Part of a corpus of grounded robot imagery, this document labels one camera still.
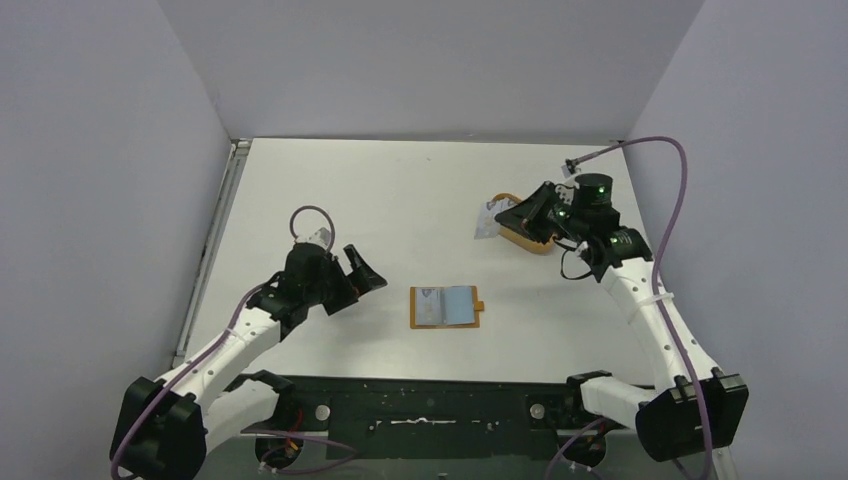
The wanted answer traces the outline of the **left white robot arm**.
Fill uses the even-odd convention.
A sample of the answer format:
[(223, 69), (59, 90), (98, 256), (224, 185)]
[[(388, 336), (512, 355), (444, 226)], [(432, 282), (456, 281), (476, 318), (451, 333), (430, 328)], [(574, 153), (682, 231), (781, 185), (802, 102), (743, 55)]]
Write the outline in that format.
[(192, 479), (214, 448), (249, 426), (283, 429), (298, 415), (294, 385), (247, 367), (303, 323), (309, 310), (333, 315), (388, 282), (353, 245), (351, 270), (314, 243), (297, 243), (283, 270), (250, 289), (223, 332), (186, 362), (125, 391), (109, 458), (114, 479)]

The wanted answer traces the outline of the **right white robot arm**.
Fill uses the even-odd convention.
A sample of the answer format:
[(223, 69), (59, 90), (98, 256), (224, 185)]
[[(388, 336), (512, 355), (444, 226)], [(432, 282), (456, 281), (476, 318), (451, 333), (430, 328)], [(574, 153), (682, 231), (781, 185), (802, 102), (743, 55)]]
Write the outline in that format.
[(636, 432), (650, 458), (664, 462), (732, 444), (749, 390), (724, 372), (694, 338), (673, 295), (660, 283), (656, 256), (612, 205), (613, 180), (579, 174), (568, 185), (544, 182), (527, 199), (497, 213), (504, 229), (535, 242), (574, 242), (591, 275), (615, 300), (647, 355), (650, 390), (605, 371), (573, 375), (578, 389), (562, 400), (577, 427), (599, 416)]

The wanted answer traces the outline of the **silver credit card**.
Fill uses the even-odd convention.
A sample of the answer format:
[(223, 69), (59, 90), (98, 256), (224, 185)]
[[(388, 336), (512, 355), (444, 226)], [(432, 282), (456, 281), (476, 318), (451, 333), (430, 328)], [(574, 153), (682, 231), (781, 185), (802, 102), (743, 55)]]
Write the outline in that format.
[(495, 220), (495, 216), (502, 211), (510, 208), (513, 202), (510, 199), (502, 198), (485, 202), (480, 209), (477, 217), (474, 239), (492, 239), (499, 235), (501, 225)]

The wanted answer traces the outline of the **yellow leather card holder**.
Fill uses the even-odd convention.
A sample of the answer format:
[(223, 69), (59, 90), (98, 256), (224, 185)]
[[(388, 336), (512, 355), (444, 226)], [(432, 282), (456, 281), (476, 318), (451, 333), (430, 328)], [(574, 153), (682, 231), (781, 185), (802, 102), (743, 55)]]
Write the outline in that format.
[[(435, 326), (415, 325), (415, 289), (441, 288), (444, 323)], [(409, 326), (415, 330), (479, 328), (485, 303), (479, 298), (478, 288), (471, 285), (446, 287), (411, 287), (409, 293)]]

